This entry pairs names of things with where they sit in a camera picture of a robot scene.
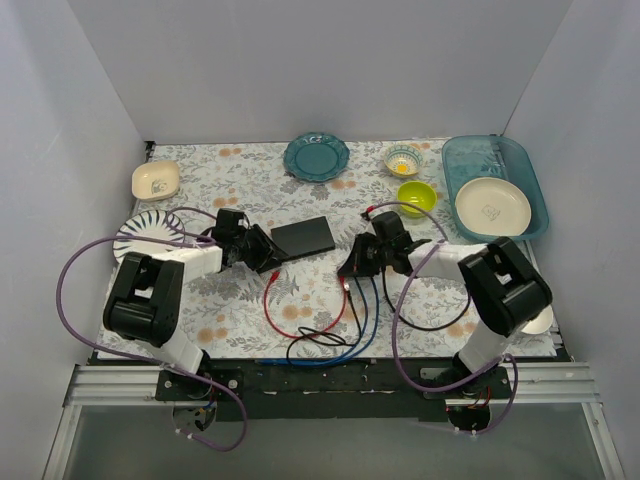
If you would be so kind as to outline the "black network switch box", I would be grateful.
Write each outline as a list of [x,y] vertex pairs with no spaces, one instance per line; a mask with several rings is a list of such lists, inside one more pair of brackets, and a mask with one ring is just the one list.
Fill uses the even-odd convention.
[[329,252],[336,248],[325,216],[272,229],[271,238],[290,261]]

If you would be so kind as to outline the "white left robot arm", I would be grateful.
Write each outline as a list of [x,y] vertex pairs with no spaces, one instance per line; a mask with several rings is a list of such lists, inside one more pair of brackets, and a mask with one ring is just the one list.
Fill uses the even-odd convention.
[[222,209],[214,225],[188,246],[146,253],[138,245],[124,254],[103,311],[104,328],[182,371],[180,390],[190,399],[203,399],[212,390],[213,377],[200,367],[204,351],[179,326],[183,287],[238,262],[264,273],[287,259],[243,212]]

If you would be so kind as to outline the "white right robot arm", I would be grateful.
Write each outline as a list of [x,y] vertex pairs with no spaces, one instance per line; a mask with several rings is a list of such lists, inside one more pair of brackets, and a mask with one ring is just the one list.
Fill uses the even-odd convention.
[[371,229],[355,237],[338,275],[374,277],[391,267],[410,279],[433,277],[462,283],[479,321],[454,355],[449,376],[431,386],[453,384],[464,397],[479,395],[489,384],[487,371],[500,361],[516,332],[551,305],[549,285],[508,237],[488,244],[456,245],[445,239],[414,240],[392,211],[370,222]]

